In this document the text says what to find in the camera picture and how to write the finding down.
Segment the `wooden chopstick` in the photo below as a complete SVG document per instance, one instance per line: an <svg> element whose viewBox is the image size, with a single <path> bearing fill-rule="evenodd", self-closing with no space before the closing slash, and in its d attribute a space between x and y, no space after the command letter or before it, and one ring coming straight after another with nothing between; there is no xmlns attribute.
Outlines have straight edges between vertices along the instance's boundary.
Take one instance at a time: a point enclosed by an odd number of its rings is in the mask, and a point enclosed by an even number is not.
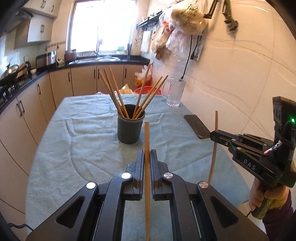
<svg viewBox="0 0 296 241"><path fill-rule="evenodd" d="M144 198L145 198L145 227L146 241L150 241L150 200L151 200L151 175L150 175L150 137L149 122L145 121L145 137L144 137Z"/></svg>
<svg viewBox="0 0 296 241"><path fill-rule="evenodd" d="M137 109L137 112L134 113L133 115L133 119L136 118L136 116L139 114L139 112L141 111L141 108L143 107L143 105L145 104L145 102L148 100L149 96L151 95L151 93L156 89L156 86L158 85L158 83L161 81L163 77L161 76L159 78L159 80L154 84L154 86L152 87L152 89L149 91L149 93L146 95L145 99L143 100L142 104L139 106L139 108Z"/></svg>
<svg viewBox="0 0 296 241"><path fill-rule="evenodd" d="M117 95L119 97L119 100L120 100L120 103L121 103L121 106L122 106L122 109L123 109L123 113L129 119L128 112L126 111L126 107L125 107L124 102L123 102L123 100L121 98L121 94L119 92L119 89L118 89L118 86L117 86L117 83L116 83L116 80L115 80L115 77L114 77L114 74L112 72L112 69L111 69L111 66L110 65L109 65L109 70L110 70L110 73L111 73L111 79L113 80L113 84L115 86L115 90L117 92Z"/></svg>
<svg viewBox="0 0 296 241"><path fill-rule="evenodd" d="M215 111L215 131L218 131L218 111L217 110ZM209 184L211 184L213 174L214 174L216 155L217 155L217 142L214 142L212 162L211 162L210 174L209 174L209 179L208 179Z"/></svg>
<svg viewBox="0 0 296 241"><path fill-rule="evenodd" d="M139 96L138 96L138 99L137 99L137 104L136 104L135 110L133 112L133 116L136 114L136 111L138 110L139 103L140 103L140 100L141 100L141 96L142 96L142 93L143 93L143 89L144 89L144 86L145 86L145 83L146 83L146 80L147 80L147 76L148 76L150 67L151 67L151 64L148 64L148 68L147 68L145 78L144 78L142 86L141 86L141 90L140 90L140 93L139 93Z"/></svg>
<svg viewBox="0 0 296 241"><path fill-rule="evenodd" d="M104 73L105 73L106 80L107 80L107 83L108 83L108 85L109 85L109 88L110 88L110 90L111 90L111 92L112 92L112 96L113 96L113 98L117 101L117 98L116 98L116 96L115 96L115 94L114 94L114 89L113 89L112 84L111 84L111 82L110 82L110 80L109 80L108 73L107 73L107 71L106 71L105 68L104 68L103 70L104 70Z"/></svg>
<svg viewBox="0 0 296 241"><path fill-rule="evenodd" d="M107 81L106 81L106 79L105 79L105 76L103 75L103 73L102 73L101 70L99 70L99 74L100 74L100 76L101 76L101 78L102 78L102 80L103 80L103 83L105 84L105 86L106 86L106 88L107 88L109 94L110 94L110 97L111 97L111 99L112 99L112 101L113 101L113 103L114 103L116 109L118 110L119 114L120 114L122 117L124 117L124 114L122 113L122 110L121 110L121 108L120 108L120 104L118 103L117 99L114 99L113 95L111 94L110 87L109 87L109 85L108 85L108 83L107 83Z"/></svg>
<svg viewBox="0 0 296 241"><path fill-rule="evenodd" d="M146 101L146 103L144 104L143 108L141 109L141 111L139 112L139 114L137 114L136 119L141 115L141 113L146 109L146 107L150 104L150 102L152 101L152 99L154 98L154 96L156 95L157 91L159 91L159 89L161 88L161 86L163 85L163 83L166 81L166 79L168 78L168 75L164 78L164 80L159 84L159 86L157 87L157 89L154 91L153 95L150 97L149 100Z"/></svg>

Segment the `window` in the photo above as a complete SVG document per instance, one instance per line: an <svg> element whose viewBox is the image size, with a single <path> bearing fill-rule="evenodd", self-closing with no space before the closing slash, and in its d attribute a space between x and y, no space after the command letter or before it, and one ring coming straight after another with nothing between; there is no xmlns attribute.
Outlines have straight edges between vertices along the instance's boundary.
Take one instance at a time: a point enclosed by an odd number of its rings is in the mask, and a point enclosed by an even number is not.
<svg viewBox="0 0 296 241"><path fill-rule="evenodd" d="M94 51L102 39L101 53L114 53L130 42L136 4L134 0L77 1L73 9L68 49Z"/></svg>

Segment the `cutting board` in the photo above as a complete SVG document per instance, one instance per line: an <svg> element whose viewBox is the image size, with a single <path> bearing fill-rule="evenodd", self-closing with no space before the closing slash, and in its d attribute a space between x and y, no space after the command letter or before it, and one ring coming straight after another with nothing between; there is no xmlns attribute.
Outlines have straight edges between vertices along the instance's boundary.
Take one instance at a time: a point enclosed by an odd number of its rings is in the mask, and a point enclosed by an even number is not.
<svg viewBox="0 0 296 241"><path fill-rule="evenodd" d="M149 53L150 44L151 44L151 36L152 36L152 31L144 31L143 32L141 52Z"/></svg>

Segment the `metal screw head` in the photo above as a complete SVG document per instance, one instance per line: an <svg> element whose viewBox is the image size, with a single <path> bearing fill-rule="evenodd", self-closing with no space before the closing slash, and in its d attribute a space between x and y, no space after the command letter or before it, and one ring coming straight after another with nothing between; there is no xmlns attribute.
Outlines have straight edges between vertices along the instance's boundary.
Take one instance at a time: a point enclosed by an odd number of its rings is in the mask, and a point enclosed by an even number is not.
<svg viewBox="0 0 296 241"><path fill-rule="evenodd" d="M128 173L128 172L124 172L123 174L121 174L121 177L122 177L123 179L129 179L129 178L131 177L131 174Z"/></svg>
<svg viewBox="0 0 296 241"><path fill-rule="evenodd" d="M86 185L86 187L87 187L88 189L93 189L93 188L96 187L96 184L95 184L94 182L90 182L90 183L88 183L88 184Z"/></svg>
<svg viewBox="0 0 296 241"><path fill-rule="evenodd" d="M198 184L201 188L207 188L209 186L209 184L205 181L202 181Z"/></svg>
<svg viewBox="0 0 296 241"><path fill-rule="evenodd" d="M173 174L171 172L166 172L165 174L163 174L163 176L166 178L166 179L170 179L173 177Z"/></svg>

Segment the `range hood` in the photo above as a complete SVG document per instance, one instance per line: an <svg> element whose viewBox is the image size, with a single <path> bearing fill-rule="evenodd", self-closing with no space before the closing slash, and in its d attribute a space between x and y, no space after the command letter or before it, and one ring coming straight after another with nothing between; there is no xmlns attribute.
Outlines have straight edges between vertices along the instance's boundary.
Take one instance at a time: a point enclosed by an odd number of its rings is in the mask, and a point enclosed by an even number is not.
<svg viewBox="0 0 296 241"><path fill-rule="evenodd" d="M5 26L5 33L9 33L13 29L15 29L18 25L20 25L22 22L29 20L31 17L33 17L33 14L26 10L26 9L20 9L17 14L9 21L9 23Z"/></svg>

